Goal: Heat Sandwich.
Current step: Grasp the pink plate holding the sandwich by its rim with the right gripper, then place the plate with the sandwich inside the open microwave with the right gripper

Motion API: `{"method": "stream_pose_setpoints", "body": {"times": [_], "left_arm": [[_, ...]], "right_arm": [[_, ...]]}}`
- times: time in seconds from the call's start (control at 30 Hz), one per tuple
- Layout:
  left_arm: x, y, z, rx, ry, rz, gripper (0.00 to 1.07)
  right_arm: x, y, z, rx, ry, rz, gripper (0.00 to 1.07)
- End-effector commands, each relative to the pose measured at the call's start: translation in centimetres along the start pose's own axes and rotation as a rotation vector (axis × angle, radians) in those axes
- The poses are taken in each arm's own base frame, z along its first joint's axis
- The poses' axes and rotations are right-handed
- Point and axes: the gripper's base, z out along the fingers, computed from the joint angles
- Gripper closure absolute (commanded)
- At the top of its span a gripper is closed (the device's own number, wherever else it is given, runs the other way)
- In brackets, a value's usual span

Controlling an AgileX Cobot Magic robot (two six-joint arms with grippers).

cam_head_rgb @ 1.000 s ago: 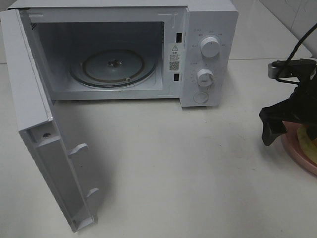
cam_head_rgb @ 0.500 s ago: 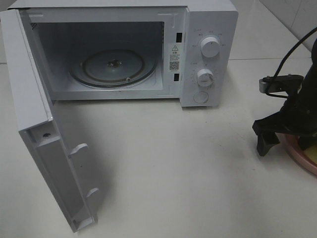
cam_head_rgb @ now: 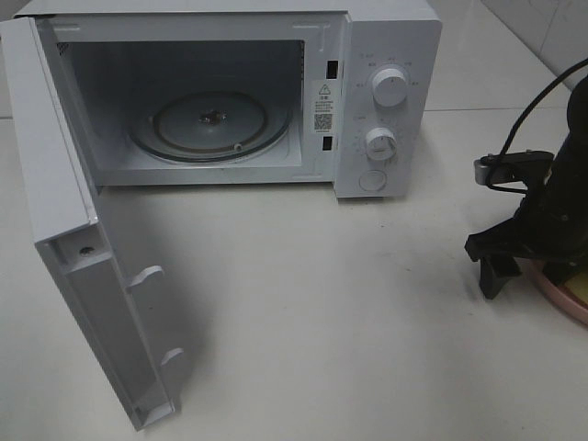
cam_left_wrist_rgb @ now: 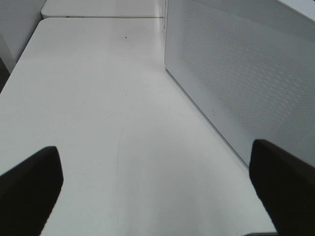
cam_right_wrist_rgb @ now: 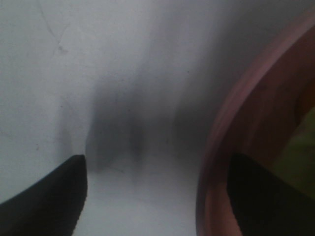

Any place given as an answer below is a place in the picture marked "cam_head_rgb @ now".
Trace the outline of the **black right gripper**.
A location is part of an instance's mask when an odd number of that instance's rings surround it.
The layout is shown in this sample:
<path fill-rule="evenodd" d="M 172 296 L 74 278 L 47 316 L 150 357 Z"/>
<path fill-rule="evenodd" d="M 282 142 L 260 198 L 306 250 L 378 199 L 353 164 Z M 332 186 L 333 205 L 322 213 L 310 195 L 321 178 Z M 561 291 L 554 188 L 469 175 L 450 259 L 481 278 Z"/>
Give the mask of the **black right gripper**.
<path fill-rule="evenodd" d="M 524 197 L 513 217 L 470 235 L 465 250 L 480 264 L 487 300 L 521 275 L 517 259 L 541 261 L 549 280 L 571 279 L 587 268 L 587 185 L 547 184 Z"/>

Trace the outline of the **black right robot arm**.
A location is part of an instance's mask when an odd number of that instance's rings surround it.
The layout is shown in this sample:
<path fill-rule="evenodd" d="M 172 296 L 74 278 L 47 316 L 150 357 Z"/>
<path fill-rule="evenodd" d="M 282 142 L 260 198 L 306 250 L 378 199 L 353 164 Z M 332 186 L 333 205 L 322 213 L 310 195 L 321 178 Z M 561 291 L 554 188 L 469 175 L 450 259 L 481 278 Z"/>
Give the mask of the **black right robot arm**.
<path fill-rule="evenodd" d="M 573 89 L 567 107 L 569 133 L 557 153 L 528 151 L 486 155 L 474 163 L 475 181 L 513 189 L 522 183 L 514 215 L 465 243 L 481 265 L 480 288 L 493 299 L 520 276 L 518 259 L 543 262 L 543 275 L 560 285 L 587 267 L 587 82 Z"/>

